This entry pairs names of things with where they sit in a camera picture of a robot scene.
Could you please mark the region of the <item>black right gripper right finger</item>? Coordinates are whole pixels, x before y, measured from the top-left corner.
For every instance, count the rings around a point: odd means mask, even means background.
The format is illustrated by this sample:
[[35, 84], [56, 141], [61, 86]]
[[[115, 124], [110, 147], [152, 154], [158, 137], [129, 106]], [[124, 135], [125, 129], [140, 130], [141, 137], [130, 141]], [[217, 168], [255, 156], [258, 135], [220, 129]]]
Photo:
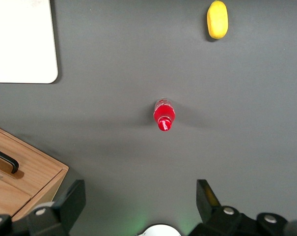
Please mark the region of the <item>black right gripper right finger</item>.
[[196, 205], [202, 222], [191, 236], [297, 236], [297, 220], [262, 212], [255, 219], [218, 201], [205, 179], [197, 180]]

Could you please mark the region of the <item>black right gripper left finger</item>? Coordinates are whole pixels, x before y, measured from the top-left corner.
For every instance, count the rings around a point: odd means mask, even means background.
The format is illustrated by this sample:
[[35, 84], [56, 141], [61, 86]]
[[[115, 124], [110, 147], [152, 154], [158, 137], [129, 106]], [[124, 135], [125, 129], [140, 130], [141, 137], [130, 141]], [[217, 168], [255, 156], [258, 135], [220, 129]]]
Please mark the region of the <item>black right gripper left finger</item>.
[[68, 236], [85, 205], [85, 181], [77, 179], [56, 201], [37, 205], [17, 221], [0, 214], [0, 236]]

